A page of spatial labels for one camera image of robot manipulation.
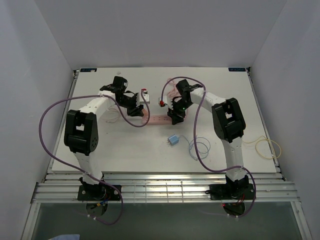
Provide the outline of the pink power strip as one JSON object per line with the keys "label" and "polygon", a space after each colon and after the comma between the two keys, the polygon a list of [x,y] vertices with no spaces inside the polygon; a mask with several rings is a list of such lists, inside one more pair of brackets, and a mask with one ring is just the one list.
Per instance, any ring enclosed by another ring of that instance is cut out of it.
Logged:
{"label": "pink power strip", "polygon": [[151,115],[147,125],[171,125],[172,119],[167,115]]}

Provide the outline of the blue charger plug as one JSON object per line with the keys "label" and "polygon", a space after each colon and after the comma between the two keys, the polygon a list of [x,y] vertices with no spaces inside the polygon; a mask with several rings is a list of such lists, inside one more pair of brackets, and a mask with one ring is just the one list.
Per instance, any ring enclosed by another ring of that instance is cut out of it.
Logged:
{"label": "blue charger plug", "polygon": [[171,136],[169,136],[169,137],[167,138],[167,143],[168,143],[169,145],[171,145],[171,146],[174,146],[174,145],[178,144],[179,141],[180,141],[180,139],[179,139],[179,137],[178,137],[176,134],[171,135]]}

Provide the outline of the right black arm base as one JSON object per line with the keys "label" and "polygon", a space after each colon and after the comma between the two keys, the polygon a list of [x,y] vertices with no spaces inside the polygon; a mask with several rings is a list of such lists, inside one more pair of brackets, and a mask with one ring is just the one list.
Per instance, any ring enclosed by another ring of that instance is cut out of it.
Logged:
{"label": "right black arm base", "polygon": [[252,183],[249,183],[247,175],[244,178],[232,181],[225,177],[224,184],[210,184],[205,194],[210,195],[211,200],[253,200],[255,198],[255,189]]}

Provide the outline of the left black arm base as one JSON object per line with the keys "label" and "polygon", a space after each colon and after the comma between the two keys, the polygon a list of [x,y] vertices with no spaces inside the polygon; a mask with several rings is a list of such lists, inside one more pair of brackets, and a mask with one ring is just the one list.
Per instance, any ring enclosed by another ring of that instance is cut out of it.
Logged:
{"label": "left black arm base", "polygon": [[112,187],[105,184],[89,184],[79,179],[81,185],[78,189],[78,201],[120,201],[120,194]]}

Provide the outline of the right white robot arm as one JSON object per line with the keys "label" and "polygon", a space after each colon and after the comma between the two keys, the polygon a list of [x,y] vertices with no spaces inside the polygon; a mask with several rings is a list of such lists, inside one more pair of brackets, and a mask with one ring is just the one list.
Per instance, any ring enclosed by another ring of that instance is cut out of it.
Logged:
{"label": "right white robot arm", "polygon": [[[246,128],[246,123],[239,105],[235,98],[225,99],[207,91],[205,85],[191,77],[179,77],[181,80],[176,84],[179,92],[179,100],[168,101],[164,96],[164,89],[161,91],[159,105],[168,107],[168,116],[173,125],[182,123],[186,116],[186,110],[193,104],[198,105],[193,123],[193,142],[195,153],[200,164],[209,172],[225,172],[226,194],[237,199],[244,193],[242,183],[249,181],[249,171],[244,167],[242,152],[242,137]],[[197,146],[197,121],[200,109],[204,108],[212,115],[213,129],[217,137],[221,140],[226,168],[213,170],[207,167],[202,161]]]}

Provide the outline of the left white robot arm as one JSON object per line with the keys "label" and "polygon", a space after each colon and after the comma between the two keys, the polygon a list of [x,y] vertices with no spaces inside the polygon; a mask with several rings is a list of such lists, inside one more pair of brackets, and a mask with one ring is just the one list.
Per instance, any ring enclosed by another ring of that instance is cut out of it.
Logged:
{"label": "left white robot arm", "polygon": [[66,115],[64,145],[74,154],[79,167],[84,171],[81,183],[90,185],[88,193],[95,200],[106,195],[106,187],[100,184],[103,173],[93,157],[99,142],[98,120],[113,106],[125,108],[130,117],[143,117],[143,109],[150,102],[145,88],[128,96],[127,86],[125,78],[115,76],[111,84],[99,89],[98,97],[78,110],[69,110]]}

